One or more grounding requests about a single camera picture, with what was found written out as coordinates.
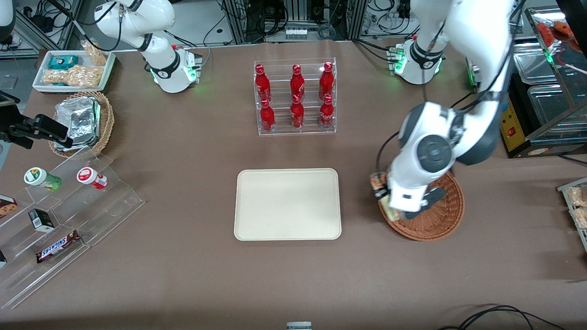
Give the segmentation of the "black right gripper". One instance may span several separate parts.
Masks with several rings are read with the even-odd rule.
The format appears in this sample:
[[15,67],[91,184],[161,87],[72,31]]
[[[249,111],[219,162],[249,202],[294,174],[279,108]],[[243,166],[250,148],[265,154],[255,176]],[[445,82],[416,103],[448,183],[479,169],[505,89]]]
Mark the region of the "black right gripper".
[[20,100],[7,94],[0,93],[0,135],[4,142],[16,144],[24,149],[31,149],[31,137],[38,132],[49,136],[49,140],[67,149],[73,146],[69,138],[68,128],[46,115],[36,115],[29,118],[20,113],[17,103]]

